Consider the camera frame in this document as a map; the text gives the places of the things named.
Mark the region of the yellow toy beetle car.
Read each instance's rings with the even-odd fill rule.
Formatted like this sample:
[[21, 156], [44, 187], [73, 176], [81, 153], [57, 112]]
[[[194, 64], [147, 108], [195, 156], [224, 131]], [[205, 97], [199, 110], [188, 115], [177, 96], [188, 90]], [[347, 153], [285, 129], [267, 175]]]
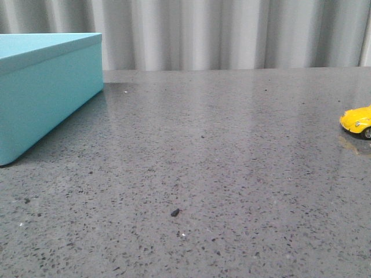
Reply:
[[339, 122], [347, 131], [359, 134], [365, 140], [370, 140], [370, 113], [370, 106], [350, 109], [342, 114]]

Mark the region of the light blue storage box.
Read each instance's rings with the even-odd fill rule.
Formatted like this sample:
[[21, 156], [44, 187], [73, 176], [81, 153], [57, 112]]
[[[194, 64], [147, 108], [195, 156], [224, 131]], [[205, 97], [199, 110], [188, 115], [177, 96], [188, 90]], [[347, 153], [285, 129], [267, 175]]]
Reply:
[[1, 35], [1, 165], [104, 87], [102, 34]]

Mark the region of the small black debris piece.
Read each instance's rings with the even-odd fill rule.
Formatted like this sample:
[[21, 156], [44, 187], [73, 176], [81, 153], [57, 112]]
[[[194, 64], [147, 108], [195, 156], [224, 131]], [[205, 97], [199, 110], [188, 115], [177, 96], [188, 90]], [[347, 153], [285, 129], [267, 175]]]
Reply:
[[171, 217], [176, 217], [179, 214], [179, 212], [180, 212], [180, 209], [179, 208], [178, 209], [175, 209], [174, 211], [171, 212], [170, 216]]

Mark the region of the grey pleated curtain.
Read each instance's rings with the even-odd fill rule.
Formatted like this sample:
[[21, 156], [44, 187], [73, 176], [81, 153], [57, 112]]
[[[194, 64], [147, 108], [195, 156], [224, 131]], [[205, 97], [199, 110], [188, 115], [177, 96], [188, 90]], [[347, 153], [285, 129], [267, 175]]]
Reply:
[[1, 33], [100, 32], [105, 70], [370, 66], [369, 1], [2, 1]]

